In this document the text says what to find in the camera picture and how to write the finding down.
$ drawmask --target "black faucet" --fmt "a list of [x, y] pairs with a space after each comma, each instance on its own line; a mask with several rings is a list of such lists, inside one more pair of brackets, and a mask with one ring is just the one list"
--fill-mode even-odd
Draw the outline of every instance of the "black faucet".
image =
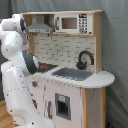
[[76, 67], [80, 70], [86, 69], [86, 66], [87, 66], [87, 62], [85, 62], [85, 64], [81, 62], [81, 57], [83, 54], [87, 54], [91, 59], [91, 65], [94, 65], [94, 58], [93, 58], [92, 54], [89, 51], [82, 51], [79, 54], [79, 62], [76, 64]]

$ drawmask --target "tile backsplash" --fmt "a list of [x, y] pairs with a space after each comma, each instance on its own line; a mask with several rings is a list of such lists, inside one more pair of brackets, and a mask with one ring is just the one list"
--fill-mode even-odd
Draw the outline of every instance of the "tile backsplash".
[[[78, 35], [36, 34], [34, 35], [34, 55], [39, 62], [76, 68], [79, 53], [89, 51], [94, 56], [94, 37]], [[94, 71], [94, 65], [88, 55], [82, 56], [87, 61], [87, 70]]]

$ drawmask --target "sink basin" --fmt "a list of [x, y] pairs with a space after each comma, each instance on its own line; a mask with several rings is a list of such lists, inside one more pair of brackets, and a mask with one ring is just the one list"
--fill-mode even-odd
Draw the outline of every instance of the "sink basin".
[[52, 75], [76, 81], [83, 81], [89, 76], [93, 75], [93, 73], [90, 71], [78, 70], [74, 68], [61, 68], [53, 72]]

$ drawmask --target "gray wall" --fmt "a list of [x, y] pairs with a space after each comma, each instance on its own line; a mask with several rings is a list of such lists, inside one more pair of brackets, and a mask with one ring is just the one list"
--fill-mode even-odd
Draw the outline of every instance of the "gray wall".
[[102, 9], [103, 70], [115, 75], [107, 87], [107, 121], [128, 128], [128, 0], [12, 0], [15, 13]]
[[[0, 0], [0, 19], [9, 18], [11, 16], [11, 8], [10, 8], [9, 0]], [[0, 65], [5, 62], [6, 59], [2, 56], [0, 50]], [[4, 100], [2, 82], [0, 81], [0, 101]]]

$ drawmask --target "white robot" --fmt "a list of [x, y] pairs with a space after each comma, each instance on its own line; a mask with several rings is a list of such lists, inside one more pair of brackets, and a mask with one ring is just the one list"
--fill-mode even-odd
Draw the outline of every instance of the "white robot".
[[21, 117], [26, 123], [15, 128], [55, 128], [50, 119], [37, 112], [28, 90], [26, 77], [34, 74], [39, 65], [33, 55], [25, 52], [28, 49], [28, 42], [24, 38], [25, 28], [21, 14], [0, 21], [1, 51], [8, 59], [1, 66], [7, 111], [10, 115]]

